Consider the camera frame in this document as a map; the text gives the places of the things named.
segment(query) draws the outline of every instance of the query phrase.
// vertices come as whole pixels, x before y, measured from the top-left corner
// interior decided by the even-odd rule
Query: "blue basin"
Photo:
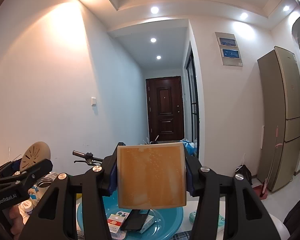
[[[116,214],[120,210],[130,212],[131,209],[118,208],[118,194],[115,191],[111,197],[103,197],[105,205],[106,217],[109,218],[111,214]],[[149,215],[154,216],[155,222],[142,234],[138,232],[129,231],[125,240],[169,240],[179,229],[183,219],[183,208],[167,208],[150,210]],[[77,210],[77,220],[79,227],[83,230],[82,220],[82,203],[80,203]]]

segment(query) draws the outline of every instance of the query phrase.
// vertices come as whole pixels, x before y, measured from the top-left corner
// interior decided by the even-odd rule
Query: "light switch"
[[[96,106],[97,105],[97,99],[96,98],[91,98],[91,105]]]

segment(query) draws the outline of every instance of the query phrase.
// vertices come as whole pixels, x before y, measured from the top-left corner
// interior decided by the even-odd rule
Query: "white tile floor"
[[[258,179],[252,179],[252,187],[261,185]],[[292,182],[282,189],[271,193],[268,197],[262,200],[267,211],[278,218],[281,222],[284,221],[289,211],[300,200],[300,173],[293,176]]]

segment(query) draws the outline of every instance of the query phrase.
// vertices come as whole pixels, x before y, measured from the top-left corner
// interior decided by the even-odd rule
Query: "wooden block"
[[[160,209],[186,205],[182,142],[118,146],[119,208]]]

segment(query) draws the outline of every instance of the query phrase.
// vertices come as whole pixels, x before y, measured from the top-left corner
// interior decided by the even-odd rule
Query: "dark brown wooden door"
[[[181,77],[146,79],[150,141],[184,138]]]

